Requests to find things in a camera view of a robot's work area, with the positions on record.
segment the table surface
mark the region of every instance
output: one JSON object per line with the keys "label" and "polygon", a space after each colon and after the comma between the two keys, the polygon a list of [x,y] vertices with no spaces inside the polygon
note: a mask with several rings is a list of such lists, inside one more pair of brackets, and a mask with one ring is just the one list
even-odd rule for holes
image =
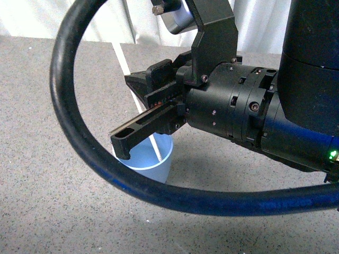
{"label": "table surface", "polygon": [[[339,253],[335,210],[270,217],[214,217],[153,206],[94,173],[66,140],[49,94],[54,40],[0,37],[1,253]],[[123,44],[131,71],[187,48]],[[243,53],[278,68],[279,55]],[[85,123],[107,133],[138,114],[110,43],[82,42],[76,95]],[[301,173],[187,125],[174,135],[167,183],[218,191],[318,185]]]}

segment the black motor housing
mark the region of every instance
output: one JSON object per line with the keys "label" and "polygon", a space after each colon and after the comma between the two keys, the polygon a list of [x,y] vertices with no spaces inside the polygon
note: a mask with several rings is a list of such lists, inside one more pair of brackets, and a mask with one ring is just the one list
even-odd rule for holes
{"label": "black motor housing", "polygon": [[292,0],[278,92],[288,120],[339,135],[338,0]]}

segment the black mounting bracket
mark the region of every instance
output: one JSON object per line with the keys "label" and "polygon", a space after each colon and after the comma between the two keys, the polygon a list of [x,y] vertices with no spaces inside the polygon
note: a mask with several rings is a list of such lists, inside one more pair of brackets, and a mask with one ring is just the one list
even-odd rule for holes
{"label": "black mounting bracket", "polygon": [[237,58],[238,30],[227,0],[186,0],[198,27],[192,44],[192,67],[184,75],[184,83],[199,87],[202,76],[209,76],[221,62]]}

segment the hex screw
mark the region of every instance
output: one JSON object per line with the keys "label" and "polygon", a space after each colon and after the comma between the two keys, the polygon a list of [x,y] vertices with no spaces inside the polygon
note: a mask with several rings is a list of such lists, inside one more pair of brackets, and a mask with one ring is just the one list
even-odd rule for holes
{"label": "hex screw", "polygon": [[208,82],[208,76],[207,76],[207,75],[202,75],[202,76],[201,76],[201,81],[202,81],[203,83],[207,83],[207,82]]}
{"label": "hex screw", "polygon": [[257,112],[259,110],[259,107],[260,106],[259,106],[258,102],[254,102],[250,105],[250,109],[254,112]]}

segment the cylindrical joint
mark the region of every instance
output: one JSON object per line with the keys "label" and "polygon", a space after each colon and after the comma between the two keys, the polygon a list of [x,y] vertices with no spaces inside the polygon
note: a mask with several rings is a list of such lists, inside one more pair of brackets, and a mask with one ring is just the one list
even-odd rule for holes
{"label": "cylindrical joint", "polygon": [[276,70],[220,64],[204,87],[191,88],[186,95],[190,109],[186,119],[194,128],[221,137],[259,145]]}
{"label": "cylindrical joint", "polygon": [[288,121],[274,94],[266,115],[261,147],[264,152],[293,161],[308,168],[324,171],[330,166],[329,150],[332,136],[304,129]]}
{"label": "cylindrical joint", "polygon": [[339,1],[292,0],[278,77],[285,116],[339,135]]}

